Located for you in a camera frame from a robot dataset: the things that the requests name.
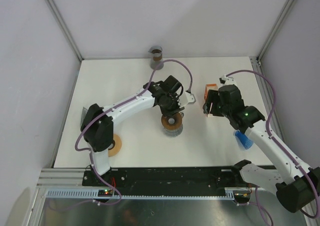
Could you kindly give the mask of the clear ribbed glass server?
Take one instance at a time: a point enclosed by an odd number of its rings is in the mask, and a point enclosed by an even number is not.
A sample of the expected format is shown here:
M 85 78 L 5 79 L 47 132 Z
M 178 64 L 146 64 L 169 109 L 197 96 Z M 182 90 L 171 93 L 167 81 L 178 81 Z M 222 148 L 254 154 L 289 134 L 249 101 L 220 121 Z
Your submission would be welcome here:
M 183 131 L 183 125 L 181 125 L 178 129 L 173 129 L 173 130 L 163 128 L 164 135 L 168 137 L 177 137 L 182 133 L 182 131 Z

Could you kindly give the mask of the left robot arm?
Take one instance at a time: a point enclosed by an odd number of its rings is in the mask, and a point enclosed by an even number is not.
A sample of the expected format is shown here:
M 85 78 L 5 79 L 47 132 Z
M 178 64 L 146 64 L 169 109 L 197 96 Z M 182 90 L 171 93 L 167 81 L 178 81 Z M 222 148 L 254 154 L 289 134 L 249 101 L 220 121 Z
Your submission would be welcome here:
M 116 125 L 140 111 L 159 106 L 164 134 L 176 137 L 182 133 L 182 111 L 191 97 L 191 91 L 184 90 L 180 81 L 170 75 L 164 81 L 149 81 L 133 96 L 118 104 L 108 107 L 91 105 L 80 130 L 89 145 L 91 165 L 95 170 L 93 180 L 104 186 L 111 179 L 109 157 L 111 149 L 116 146 Z

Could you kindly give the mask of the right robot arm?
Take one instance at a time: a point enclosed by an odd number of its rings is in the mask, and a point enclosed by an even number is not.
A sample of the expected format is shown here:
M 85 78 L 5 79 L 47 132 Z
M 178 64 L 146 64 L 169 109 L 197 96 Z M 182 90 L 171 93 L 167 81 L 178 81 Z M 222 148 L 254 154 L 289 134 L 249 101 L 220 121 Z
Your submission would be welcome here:
M 234 165 L 230 175 L 235 186 L 252 183 L 274 194 L 289 212 L 302 210 L 320 199 L 320 169 L 311 168 L 299 159 L 281 139 L 271 134 L 265 117 L 254 106 L 246 106 L 236 85 L 209 90 L 203 112 L 225 117 L 230 125 L 256 144 L 277 169 L 276 173 L 261 169 L 248 160 Z

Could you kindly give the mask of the blue ribbed cone dripper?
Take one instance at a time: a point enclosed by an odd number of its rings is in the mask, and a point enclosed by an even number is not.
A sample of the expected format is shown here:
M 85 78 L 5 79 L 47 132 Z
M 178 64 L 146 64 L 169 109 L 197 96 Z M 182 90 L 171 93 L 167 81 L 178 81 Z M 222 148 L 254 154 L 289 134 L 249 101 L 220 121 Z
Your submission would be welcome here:
M 250 140 L 246 135 L 242 134 L 239 130 L 234 132 L 234 137 L 240 147 L 244 150 L 249 150 L 254 142 Z

